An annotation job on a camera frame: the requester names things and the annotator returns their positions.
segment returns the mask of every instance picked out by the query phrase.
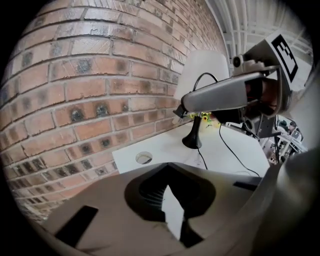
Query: black stand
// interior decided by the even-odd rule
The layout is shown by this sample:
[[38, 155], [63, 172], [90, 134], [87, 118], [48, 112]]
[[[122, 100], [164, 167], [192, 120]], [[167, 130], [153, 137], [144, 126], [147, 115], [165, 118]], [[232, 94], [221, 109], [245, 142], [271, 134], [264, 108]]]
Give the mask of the black stand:
[[200, 116], [196, 116], [194, 118], [193, 126], [190, 133], [182, 139], [182, 143], [190, 149], [196, 150], [200, 149], [202, 146], [202, 143], [199, 139], [199, 128], [201, 119], [202, 118]]

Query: white tabletop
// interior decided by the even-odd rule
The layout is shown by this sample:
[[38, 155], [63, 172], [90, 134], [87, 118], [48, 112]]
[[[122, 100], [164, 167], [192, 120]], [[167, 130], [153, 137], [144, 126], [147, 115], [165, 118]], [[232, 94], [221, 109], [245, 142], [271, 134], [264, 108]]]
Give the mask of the white tabletop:
[[[205, 169], [198, 150], [183, 145], [182, 138], [189, 134], [193, 123], [158, 134], [133, 145], [114, 151], [113, 158], [119, 173], [126, 173], [142, 166], [178, 162]], [[259, 142], [228, 127], [221, 127], [221, 136], [242, 163], [263, 177], [269, 168], [268, 160]], [[256, 176], [246, 170], [230, 152], [219, 136], [219, 128], [210, 126], [199, 133], [202, 147], [199, 149], [209, 170], [246, 176]], [[147, 164], [136, 162], [140, 152], [152, 154]]]

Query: black slot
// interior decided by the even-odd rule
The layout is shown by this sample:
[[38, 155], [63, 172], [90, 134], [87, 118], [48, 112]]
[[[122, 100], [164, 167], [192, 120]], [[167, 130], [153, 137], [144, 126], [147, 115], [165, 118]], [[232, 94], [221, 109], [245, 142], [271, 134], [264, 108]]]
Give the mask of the black slot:
[[69, 246], [76, 247], [80, 238], [97, 214], [98, 209], [83, 206], [64, 226], [55, 234], [55, 237]]
[[240, 181], [236, 181], [233, 185], [235, 187], [242, 188], [245, 190], [250, 190], [250, 191], [255, 191], [256, 188], [258, 187], [257, 185], [248, 184], [248, 183], [244, 183], [244, 182], [240, 182]]

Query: ceiling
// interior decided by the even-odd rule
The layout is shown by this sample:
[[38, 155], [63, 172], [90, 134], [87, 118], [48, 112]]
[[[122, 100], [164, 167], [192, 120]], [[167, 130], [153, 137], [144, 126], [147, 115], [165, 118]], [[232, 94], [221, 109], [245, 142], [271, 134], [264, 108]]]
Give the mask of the ceiling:
[[284, 3], [278, 0], [205, 1], [223, 33], [231, 74], [234, 56], [280, 30], [301, 68], [300, 81], [305, 83], [313, 59], [311, 40], [299, 18]]

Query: black wire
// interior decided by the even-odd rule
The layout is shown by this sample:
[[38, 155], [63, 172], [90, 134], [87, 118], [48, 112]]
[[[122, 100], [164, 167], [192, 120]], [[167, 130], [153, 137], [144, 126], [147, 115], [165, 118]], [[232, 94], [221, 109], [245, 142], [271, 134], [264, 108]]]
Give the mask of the black wire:
[[[275, 119], [274, 119], [274, 129], [277, 131], [278, 130], [278, 122], [279, 122], [279, 116], [276, 115]], [[278, 147], [278, 137], [274, 136], [274, 149], [275, 149], [275, 160], [276, 163], [279, 164], [280, 160], [279, 160], [279, 147]]]
[[250, 172], [253, 172], [253, 173], [255, 173], [256, 175], [258, 175], [258, 177], [260, 177], [260, 175], [257, 173], [257, 172], [255, 172], [254, 170], [251, 170], [251, 169], [249, 169], [249, 168], [247, 168], [241, 161], [240, 161], [240, 159], [237, 157], [237, 155], [231, 150], [231, 148], [227, 145], [227, 143], [225, 142], [225, 140], [222, 138], [222, 136], [221, 136], [221, 126], [222, 126], [222, 124], [220, 125], [220, 128], [219, 128], [219, 135], [220, 135], [220, 138], [221, 138], [221, 140], [223, 141], [223, 143], [226, 145], [226, 147], [231, 151], [231, 153], [236, 157], [236, 159], [238, 159], [238, 161], [240, 162], [240, 164], [242, 164], [242, 166], [244, 167], [244, 168], [246, 168], [248, 171], [250, 171]]
[[207, 167], [207, 165], [206, 165], [206, 161], [205, 161], [204, 157], [203, 157], [202, 154], [200, 153], [199, 148], [197, 148], [197, 149], [198, 149], [198, 152], [199, 152], [200, 156], [202, 157], [202, 160], [203, 160], [203, 163], [204, 163], [205, 168], [208, 170], [208, 167]]
[[218, 79], [217, 79], [213, 74], [210, 74], [210, 73], [208, 73], [208, 72], [203, 73], [203, 74], [201, 74], [201, 75], [198, 77], [198, 79], [195, 81], [195, 84], [194, 84], [193, 90], [192, 90], [193, 92], [196, 90], [197, 85], [198, 85], [200, 79], [201, 79], [204, 75], [208, 75], [208, 76], [212, 77], [212, 78], [215, 80], [216, 83], [218, 82]]

